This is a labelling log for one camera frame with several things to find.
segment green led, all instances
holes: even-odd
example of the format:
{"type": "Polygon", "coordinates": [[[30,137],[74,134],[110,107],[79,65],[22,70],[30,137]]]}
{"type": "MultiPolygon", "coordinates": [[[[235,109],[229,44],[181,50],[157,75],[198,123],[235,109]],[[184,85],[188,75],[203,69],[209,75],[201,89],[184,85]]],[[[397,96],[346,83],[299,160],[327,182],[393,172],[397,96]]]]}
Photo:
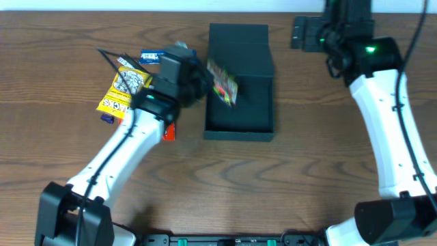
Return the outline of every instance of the green led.
{"type": "Polygon", "coordinates": [[[368,53],[373,53],[373,52],[375,52],[376,51],[376,48],[375,47],[366,47],[366,51],[368,52],[368,53]]]}

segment black box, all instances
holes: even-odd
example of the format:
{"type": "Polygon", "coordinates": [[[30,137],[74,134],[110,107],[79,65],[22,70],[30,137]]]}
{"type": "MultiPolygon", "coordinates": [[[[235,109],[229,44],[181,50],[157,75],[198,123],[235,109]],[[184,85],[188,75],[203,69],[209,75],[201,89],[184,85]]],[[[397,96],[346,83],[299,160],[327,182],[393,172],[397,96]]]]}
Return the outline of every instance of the black box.
{"type": "Polygon", "coordinates": [[[210,24],[208,58],[236,76],[231,108],[208,94],[204,139],[271,141],[274,136],[272,55],[267,25],[210,24]]]}

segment yellow bag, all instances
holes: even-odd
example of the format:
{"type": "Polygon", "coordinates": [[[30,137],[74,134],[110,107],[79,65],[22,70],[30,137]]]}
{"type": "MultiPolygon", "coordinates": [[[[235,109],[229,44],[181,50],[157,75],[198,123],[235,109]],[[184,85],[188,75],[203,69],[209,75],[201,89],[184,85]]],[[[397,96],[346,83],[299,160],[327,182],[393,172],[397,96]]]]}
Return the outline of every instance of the yellow bag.
{"type": "MultiPolygon", "coordinates": [[[[125,66],[120,67],[119,71],[125,78],[132,93],[138,92],[150,76],[145,72],[125,66]]],[[[117,73],[107,94],[100,101],[97,110],[124,119],[124,114],[130,108],[131,100],[128,88],[117,73]]]]}

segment white wall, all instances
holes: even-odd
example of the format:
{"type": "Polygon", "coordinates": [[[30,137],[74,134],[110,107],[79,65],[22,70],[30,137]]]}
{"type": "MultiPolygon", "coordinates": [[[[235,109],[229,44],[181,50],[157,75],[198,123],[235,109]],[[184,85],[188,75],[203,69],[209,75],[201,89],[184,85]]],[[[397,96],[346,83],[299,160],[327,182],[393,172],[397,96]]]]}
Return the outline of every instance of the white wall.
{"type": "MultiPolygon", "coordinates": [[[[0,0],[0,10],[321,12],[325,0],[0,0]]],[[[373,0],[373,12],[420,12],[423,0],[373,0]]],[[[437,13],[437,0],[429,12],[437,13]]]]}

